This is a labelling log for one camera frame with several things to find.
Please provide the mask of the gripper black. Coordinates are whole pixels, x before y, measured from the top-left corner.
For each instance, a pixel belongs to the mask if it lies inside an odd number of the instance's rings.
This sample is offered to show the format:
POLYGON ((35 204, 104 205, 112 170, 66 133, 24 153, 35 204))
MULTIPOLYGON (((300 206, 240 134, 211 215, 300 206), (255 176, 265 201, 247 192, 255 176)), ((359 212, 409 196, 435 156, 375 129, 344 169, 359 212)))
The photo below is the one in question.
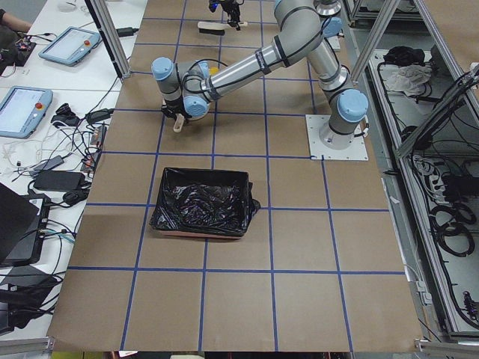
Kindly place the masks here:
POLYGON ((240 26, 240 3, 237 0, 221 0, 220 5, 223 10, 228 10, 228 24, 230 27, 241 30, 240 26))
POLYGON ((169 100, 163 100, 162 106, 161 106, 161 112, 165 116, 177 116, 179 114, 185 116, 186 112, 184 109, 184 104, 181 99, 176 99, 173 101, 169 100))

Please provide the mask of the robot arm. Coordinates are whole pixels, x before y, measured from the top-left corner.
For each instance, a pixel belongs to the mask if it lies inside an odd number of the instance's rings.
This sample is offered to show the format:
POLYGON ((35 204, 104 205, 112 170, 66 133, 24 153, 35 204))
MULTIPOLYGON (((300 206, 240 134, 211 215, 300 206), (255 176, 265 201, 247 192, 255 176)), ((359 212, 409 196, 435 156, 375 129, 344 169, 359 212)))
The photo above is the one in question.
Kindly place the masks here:
MULTIPOLYGON (((227 14, 227 24, 229 27, 240 31, 248 25, 241 20, 240 7, 244 1, 221 0, 209 1, 210 12, 214 13, 220 7, 227 14)), ((325 38, 337 36, 342 29, 342 20, 339 17, 341 4, 339 1, 314 1, 314 8, 322 20, 322 34, 325 38)))
POLYGON ((165 116, 202 118, 210 103, 278 68, 307 59, 319 78, 319 86, 332 111, 328 132, 345 138, 354 134, 368 109, 367 97, 353 88, 349 70, 341 64, 325 38, 326 22, 312 1, 277 1, 274 16, 279 32, 268 46, 248 57, 210 73, 207 59, 174 63, 159 57, 151 71, 164 104, 165 116))

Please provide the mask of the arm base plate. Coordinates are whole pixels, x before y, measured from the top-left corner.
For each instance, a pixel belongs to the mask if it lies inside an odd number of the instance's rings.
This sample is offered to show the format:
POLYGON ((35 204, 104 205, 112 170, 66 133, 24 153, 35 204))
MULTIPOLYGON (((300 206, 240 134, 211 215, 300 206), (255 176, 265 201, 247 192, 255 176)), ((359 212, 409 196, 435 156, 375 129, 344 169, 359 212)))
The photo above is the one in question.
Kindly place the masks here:
POLYGON ((367 161, 365 140, 359 136, 359 126, 353 134, 339 135, 329 127, 329 118, 329 115, 305 116, 310 158, 324 161, 367 161))

